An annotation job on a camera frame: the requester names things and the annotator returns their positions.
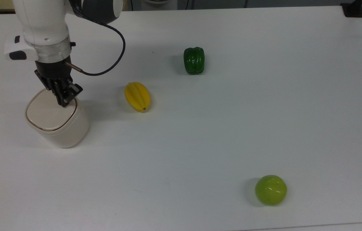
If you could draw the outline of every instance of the black bracket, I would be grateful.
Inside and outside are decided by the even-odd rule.
[[[343,13],[348,18],[362,18],[362,0],[352,3],[341,3]]]

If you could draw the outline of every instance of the white container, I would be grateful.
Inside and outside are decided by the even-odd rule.
[[[52,92],[46,89],[30,101],[25,118],[30,127],[61,148],[79,143],[89,128],[88,117],[78,98],[63,108],[57,104]]]
[[[177,0],[141,0],[142,10],[177,10]]]

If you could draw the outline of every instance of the bell pepper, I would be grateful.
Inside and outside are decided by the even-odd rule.
[[[190,75],[201,74],[204,71],[205,54],[200,47],[187,48],[184,51],[185,70]]]

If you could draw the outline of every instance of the container lid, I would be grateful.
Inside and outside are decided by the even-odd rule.
[[[65,108],[57,103],[57,99],[50,90],[38,93],[27,106],[27,120],[37,128],[45,131],[54,131],[61,128],[77,109],[74,99]]]

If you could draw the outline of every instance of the apple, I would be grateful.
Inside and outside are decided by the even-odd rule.
[[[271,206],[281,203],[287,190],[285,182],[277,175],[266,175],[260,178],[255,186],[255,193],[260,202]]]

